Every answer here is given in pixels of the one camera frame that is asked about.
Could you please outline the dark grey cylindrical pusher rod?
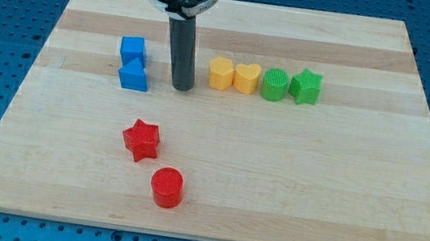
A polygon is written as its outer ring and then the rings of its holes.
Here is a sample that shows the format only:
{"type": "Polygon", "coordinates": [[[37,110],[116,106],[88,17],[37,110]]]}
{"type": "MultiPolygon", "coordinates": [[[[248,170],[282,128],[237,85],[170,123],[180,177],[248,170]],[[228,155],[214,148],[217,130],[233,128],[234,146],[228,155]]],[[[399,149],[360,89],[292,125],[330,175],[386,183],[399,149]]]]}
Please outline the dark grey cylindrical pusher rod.
{"type": "Polygon", "coordinates": [[[191,90],[195,79],[196,18],[169,19],[171,81],[179,91],[191,90]]]}

